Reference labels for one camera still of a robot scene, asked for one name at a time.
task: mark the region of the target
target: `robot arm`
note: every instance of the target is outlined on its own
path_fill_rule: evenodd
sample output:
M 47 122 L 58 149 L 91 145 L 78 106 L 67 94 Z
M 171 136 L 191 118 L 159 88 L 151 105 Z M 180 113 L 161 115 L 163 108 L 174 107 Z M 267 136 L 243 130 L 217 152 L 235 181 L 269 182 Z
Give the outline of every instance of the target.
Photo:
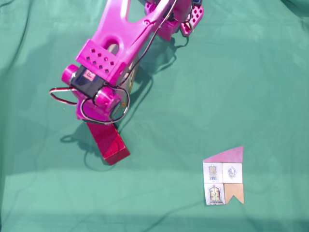
M 181 23 L 191 20 L 193 9 L 192 0 L 152 0 L 145 7 L 147 16 L 129 23 L 129 6 L 130 0 L 107 0 L 97 31 L 76 57 L 81 66 L 71 64 L 63 72 L 62 81 L 69 87 L 50 90 L 56 100 L 76 105 L 78 119 L 100 124 L 121 120 L 130 105 L 131 74 L 155 35 L 170 40 Z M 137 59 L 152 32 L 146 50 Z M 113 52 L 111 45 L 115 45 L 117 51 Z M 54 92 L 59 91 L 72 91 L 77 103 L 56 97 Z M 126 107 L 122 115 L 113 120 L 116 110 L 124 102 Z

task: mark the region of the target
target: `pink triangle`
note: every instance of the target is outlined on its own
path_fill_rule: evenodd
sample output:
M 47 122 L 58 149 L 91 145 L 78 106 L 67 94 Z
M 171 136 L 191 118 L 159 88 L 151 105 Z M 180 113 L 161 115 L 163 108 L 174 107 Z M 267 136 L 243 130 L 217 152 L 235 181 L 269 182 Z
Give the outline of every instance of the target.
M 243 146 L 239 146 L 224 152 L 221 152 L 215 156 L 209 157 L 203 162 L 211 163 L 242 163 L 243 158 Z

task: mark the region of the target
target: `square tile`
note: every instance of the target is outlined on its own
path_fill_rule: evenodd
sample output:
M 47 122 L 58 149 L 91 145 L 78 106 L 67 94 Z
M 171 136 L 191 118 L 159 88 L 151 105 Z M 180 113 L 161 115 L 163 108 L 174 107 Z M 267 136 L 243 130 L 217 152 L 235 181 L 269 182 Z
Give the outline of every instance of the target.
M 225 204 L 223 184 L 204 184 L 207 205 Z
M 222 163 L 203 163 L 204 183 L 223 183 Z
M 242 183 L 242 164 L 241 163 L 223 163 L 223 183 Z

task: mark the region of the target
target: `green fabric background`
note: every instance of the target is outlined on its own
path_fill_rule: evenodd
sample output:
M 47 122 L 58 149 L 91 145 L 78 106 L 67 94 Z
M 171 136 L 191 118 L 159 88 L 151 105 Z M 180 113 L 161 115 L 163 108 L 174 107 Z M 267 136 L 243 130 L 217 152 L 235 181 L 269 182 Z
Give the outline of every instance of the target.
M 0 0 L 1 232 L 308 231 L 308 0 L 204 0 L 188 41 L 156 38 L 113 167 L 48 94 L 105 2 Z M 206 206 L 202 160 L 239 145 L 245 205 Z

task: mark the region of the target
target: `pink block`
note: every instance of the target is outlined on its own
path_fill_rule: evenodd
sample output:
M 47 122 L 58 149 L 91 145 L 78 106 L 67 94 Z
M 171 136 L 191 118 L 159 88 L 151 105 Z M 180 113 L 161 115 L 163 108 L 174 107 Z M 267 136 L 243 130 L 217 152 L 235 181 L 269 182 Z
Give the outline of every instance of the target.
M 242 163 L 244 147 L 236 147 L 224 152 L 221 152 L 215 156 L 209 157 L 203 162 L 211 163 Z
M 87 126 L 98 145 L 103 159 L 109 165 L 114 165 L 130 155 L 129 150 L 113 124 L 87 123 Z

